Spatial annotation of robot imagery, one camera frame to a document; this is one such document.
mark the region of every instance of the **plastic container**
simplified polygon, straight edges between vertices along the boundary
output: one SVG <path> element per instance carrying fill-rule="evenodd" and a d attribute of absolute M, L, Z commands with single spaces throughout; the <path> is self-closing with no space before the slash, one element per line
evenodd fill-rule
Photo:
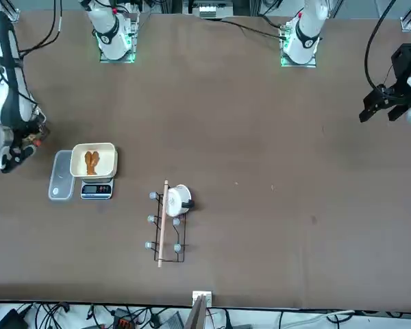
<path fill-rule="evenodd" d="M 49 184 L 49 199 L 66 201 L 73 195 L 75 178 L 70 173 L 71 150 L 61 150 L 55 155 Z"/>
<path fill-rule="evenodd" d="M 96 175 L 87 175 L 85 153 L 99 152 Z M 70 173 L 85 182 L 113 178 L 117 171 L 117 151 L 112 143 L 88 143 L 76 145 L 71 154 Z"/>

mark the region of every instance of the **white mug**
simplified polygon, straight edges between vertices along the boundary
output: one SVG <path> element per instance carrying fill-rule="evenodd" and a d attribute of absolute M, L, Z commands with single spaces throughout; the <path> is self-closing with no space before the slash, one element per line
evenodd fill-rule
<path fill-rule="evenodd" d="M 177 185 L 168 190 L 166 214 L 176 217 L 188 212 L 189 209 L 193 208 L 194 204 L 192 194 L 187 186 Z"/>

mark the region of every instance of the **brown table surface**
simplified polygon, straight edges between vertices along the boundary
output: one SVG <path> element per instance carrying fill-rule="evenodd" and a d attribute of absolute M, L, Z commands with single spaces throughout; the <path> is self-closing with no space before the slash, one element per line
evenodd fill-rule
<path fill-rule="evenodd" d="M 273 32 L 261 19 L 240 19 Z M 24 13 L 20 48 L 51 12 Z M 278 42 L 218 22 L 153 14 L 135 64 L 99 64 L 84 12 L 27 57 L 52 133 L 0 174 L 0 298 L 411 310 L 411 125 L 359 123 L 375 21 L 326 22 L 317 69 L 281 68 Z M 371 50 L 384 80 L 408 35 L 385 22 Z M 114 197 L 47 197 L 53 157 L 119 149 Z M 186 262 L 158 269 L 144 242 L 165 178 L 195 192 Z"/>

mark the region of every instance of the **wooden stick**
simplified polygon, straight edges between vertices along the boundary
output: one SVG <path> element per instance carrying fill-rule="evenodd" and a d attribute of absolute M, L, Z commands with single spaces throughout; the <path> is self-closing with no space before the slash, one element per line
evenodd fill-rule
<path fill-rule="evenodd" d="M 163 248 L 164 248 L 164 228 L 166 226 L 166 205 L 167 205 L 167 190 L 169 188 L 169 181 L 164 181 L 163 192 L 163 210 L 162 210 L 162 228 L 160 230 L 160 248 L 158 249 L 158 267 L 162 266 L 163 260 Z"/>

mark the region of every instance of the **digital scale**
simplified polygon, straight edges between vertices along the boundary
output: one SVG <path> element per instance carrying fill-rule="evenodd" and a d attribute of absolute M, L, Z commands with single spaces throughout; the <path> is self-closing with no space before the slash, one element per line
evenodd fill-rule
<path fill-rule="evenodd" d="M 108 200 L 111 199 L 114 179 L 104 183 L 82 182 L 81 198 L 89 200 Z"/>

